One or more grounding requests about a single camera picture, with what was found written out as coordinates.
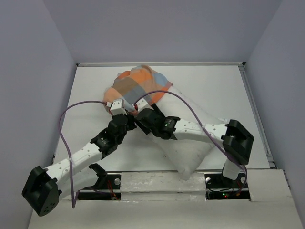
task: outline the robotic arm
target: robotic arm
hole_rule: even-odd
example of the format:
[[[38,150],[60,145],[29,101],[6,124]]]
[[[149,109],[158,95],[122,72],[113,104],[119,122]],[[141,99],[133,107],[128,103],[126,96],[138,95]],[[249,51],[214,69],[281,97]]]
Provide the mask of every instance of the robotic arm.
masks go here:
[[[254,138],[236,120],[230,120],[228,124],[205,125],[210,135],[208,137],[198,123],[174,116],[165,117],[155,104],[150,106],[145,100],[135,104],[135,109],[139,112],[136,118],[126,112],[124,101],[121,99],[107,105],[112,114],[112,120],[107,128],[74,153],[71,158],[44,169],[38,166],[31,171],[22,195],[39,216],[51,212],[59,200],[71,191],[70,162],[73,165],[72,175],[73,180],[76,180],[74,186],[77,190],[85,187],[96,188],[97,184],[102,183],[107,173],[100,165],[94,163],[115,151],[123,142],[127,131],[136,128],[135,124],[146,134],[152,132],[154,136],[165,140],[190,139],[210,143],[210,137],[212,137],[240,165],[247,165],[249,162]],[[223,176],[235,180],[240,170],[240,166],[227,160]],[[88,176],[89,173],[95,173],[97,176]]]

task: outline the screw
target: screw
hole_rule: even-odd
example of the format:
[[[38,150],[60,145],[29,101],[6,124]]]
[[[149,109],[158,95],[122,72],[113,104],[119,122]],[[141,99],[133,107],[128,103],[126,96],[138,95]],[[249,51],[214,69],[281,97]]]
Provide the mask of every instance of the screw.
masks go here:
[[[119,178],[116,178],[116,179],[114,180],[114,184],[115,184],[115,185],[120,185],[120,183],[121,183],[121,180],[120,180]]]

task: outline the plaid cloth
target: plaid cloth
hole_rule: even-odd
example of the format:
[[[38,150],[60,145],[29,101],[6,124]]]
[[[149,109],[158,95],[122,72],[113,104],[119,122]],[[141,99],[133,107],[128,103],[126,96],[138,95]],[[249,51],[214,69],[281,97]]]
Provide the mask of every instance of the plaid cloth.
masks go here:
[[[113,102],[116,99],[125,101],[125,109],[135,112],[132,104],[147,92],[154,90],[168,90],[172,86],[164,75],[151,69],[147,65],[140,65],[118,74],[113,86],[104,93],[104,102]],[[157,103],[164,93],[152,93],[144,97],[148,104]]]

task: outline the gray wall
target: gray wall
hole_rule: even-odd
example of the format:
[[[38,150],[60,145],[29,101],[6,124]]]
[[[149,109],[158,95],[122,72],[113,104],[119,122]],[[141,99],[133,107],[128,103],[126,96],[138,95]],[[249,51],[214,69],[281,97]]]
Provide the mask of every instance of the gray wall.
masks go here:
[[[0,1],[0,228],[25,229],[32,168],[51,163],[75,64],[41,0]]]
[[[84,62],[245,62],[281,0],[44,0]]]
[[[246,72],[276,164],[305,226],[305,1],[284,0]]]

